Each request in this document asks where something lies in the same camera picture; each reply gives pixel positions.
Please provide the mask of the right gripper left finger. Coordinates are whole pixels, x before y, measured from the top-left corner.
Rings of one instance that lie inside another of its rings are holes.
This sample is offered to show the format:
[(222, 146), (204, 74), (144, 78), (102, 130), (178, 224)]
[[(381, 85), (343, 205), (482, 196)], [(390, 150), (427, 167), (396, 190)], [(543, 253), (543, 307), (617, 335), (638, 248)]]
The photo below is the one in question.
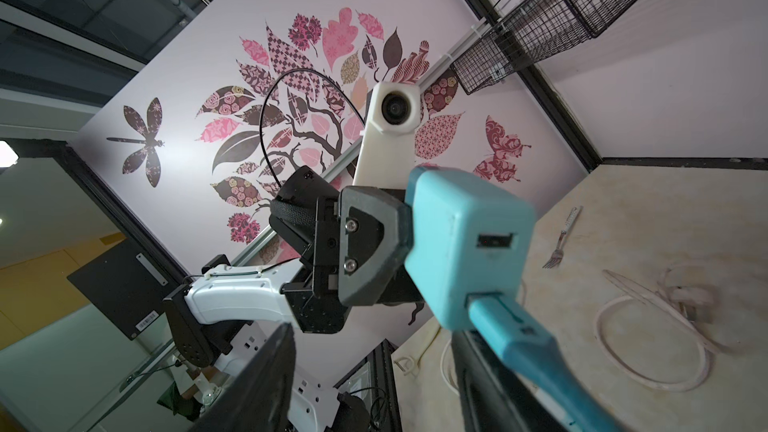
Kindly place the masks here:
[(190, 431), (285, 430), (295, 365), (293, 327), (282, 324)]

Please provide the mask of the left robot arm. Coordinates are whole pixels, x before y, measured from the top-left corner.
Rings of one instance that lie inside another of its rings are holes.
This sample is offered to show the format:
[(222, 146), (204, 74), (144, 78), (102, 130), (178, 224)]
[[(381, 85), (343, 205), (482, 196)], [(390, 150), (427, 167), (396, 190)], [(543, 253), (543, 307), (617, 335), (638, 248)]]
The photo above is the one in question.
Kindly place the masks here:
[(270, 205), (270, 223), (297, 257), (271, 266), (210, 261), (163, 302), (182, 357), (216, 366), (232, 385), (197, 431), (370, 431), (355, 392), (326, 388), (296, 365), (296, 332), (340, 332), (352, 308), (420, 303), (404, 260), (410, 242), (408, 166), (358, 171), (336, 189), (298, 169)]

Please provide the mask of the teal charger plug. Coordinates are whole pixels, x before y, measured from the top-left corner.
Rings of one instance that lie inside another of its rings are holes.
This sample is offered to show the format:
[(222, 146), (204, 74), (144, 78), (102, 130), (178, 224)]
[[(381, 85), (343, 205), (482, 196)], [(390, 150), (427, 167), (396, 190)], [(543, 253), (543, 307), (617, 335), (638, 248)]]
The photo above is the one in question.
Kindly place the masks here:
[(544, 390), (585, 431), (619, 423), (581, 386), (555, 338), (516, 300), (536, 213), (469, 172), (417, 167), (409, 175), (413, 247), (404, 266), (451, 334), (477, 332), (501, 363)]

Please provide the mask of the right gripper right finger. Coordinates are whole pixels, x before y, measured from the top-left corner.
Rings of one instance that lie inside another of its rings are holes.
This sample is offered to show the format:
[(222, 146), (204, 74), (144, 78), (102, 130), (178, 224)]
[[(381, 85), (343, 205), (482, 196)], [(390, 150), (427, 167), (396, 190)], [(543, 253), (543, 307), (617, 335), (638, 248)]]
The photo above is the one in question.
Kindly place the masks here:
[(466, 432), (564, 429), (479, 333), (454, 332), (451, 348)]

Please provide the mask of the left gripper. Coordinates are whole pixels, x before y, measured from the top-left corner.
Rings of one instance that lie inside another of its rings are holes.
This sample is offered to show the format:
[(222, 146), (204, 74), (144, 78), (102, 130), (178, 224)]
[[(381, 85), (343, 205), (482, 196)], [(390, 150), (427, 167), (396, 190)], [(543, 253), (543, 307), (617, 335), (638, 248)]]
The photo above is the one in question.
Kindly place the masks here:
[(299, 254), (299, 270), (280, 293), (302, 332), (340, 332), (348, 307), (414, 301), (414, 283), (404, 267), (413, 246), (405, 198), (402, 189), (366, 186), (348, 186), (339, 196), (307, 166), (279, 188), (269, 224)]

